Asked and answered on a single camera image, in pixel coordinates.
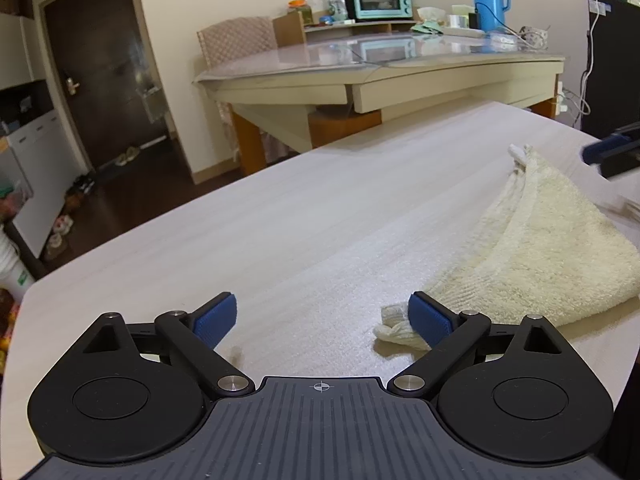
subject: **white label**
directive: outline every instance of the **white label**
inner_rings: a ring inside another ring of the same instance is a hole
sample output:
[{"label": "white label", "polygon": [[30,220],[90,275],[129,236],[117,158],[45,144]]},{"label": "white label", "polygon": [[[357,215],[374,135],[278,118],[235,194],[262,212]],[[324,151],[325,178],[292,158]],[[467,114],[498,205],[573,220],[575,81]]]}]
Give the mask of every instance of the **white label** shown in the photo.
[{"label": "white label", "polygon": [[589,12],[593,14],[599,14],[601,16],[607,15],[607,7],[611,10],[611,7],[605,4],[604,2],[598,2],[596,4],[595,0],[589,0]]}]

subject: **floor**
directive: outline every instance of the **floor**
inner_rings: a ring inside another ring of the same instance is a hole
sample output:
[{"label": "floor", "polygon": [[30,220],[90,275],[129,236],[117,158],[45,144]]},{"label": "floor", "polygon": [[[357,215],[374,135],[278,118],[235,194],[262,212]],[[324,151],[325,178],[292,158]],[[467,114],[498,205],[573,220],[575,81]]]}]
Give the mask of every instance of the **floor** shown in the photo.
[{"label": "floor", "polygon": [[109,240],[195,198],[241,178],[233,170],[195,185],[171,141],[145,150],[124,168],[101,173],[93,192],[72,214],[74,227],[67,235],[68,248],[45,263],[53,271]]}]

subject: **doorway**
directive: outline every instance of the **doorway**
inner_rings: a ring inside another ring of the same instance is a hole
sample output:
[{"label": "doorway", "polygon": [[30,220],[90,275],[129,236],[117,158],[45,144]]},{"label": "doorway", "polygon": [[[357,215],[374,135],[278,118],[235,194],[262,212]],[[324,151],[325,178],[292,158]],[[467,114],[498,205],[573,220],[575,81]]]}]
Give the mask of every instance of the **doorway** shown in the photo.
[{"label": "doorway", "polygon": [[96,170],[168,135],[143,104],[153,83],[133,0],[55,0],[44,15],[68,109]]}]

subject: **towel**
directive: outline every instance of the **towel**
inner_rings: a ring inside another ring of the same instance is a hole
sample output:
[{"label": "towel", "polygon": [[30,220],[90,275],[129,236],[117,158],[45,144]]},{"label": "towel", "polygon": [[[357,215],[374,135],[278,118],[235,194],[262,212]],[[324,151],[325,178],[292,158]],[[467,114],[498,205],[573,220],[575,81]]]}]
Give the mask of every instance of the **towel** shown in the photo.
[{"label": "towel", "polygon": [[[561,326],[640,294],[640,255],[574,184],[530,146],[510,147],[515,167],[454,264],[424,291],[454,312],[477,310],[519,324],[542,314]],[[382,308],[378,339],[428,345],[407,305]]]}]

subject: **upper cabinet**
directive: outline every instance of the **upper cabinet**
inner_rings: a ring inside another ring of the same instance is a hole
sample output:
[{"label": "upper cabinet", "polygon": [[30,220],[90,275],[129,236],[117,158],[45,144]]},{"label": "upper cabinet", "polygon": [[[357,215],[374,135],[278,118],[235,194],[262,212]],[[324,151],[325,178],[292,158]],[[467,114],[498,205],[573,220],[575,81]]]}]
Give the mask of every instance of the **upper cabinet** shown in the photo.
[{"label": "upper cabinet", "polygon": [[38,81],[44,79],[44,63],[42,62],[42,52],[40,51],[36,22],[21,16],[20,27],[22,28],[22,41],[24,42],[27,62],[29,63],[31,80]]},{"label": "upper cabinet", "polygon": [[31,82],[20,16],[0,12],[0,90]]}]

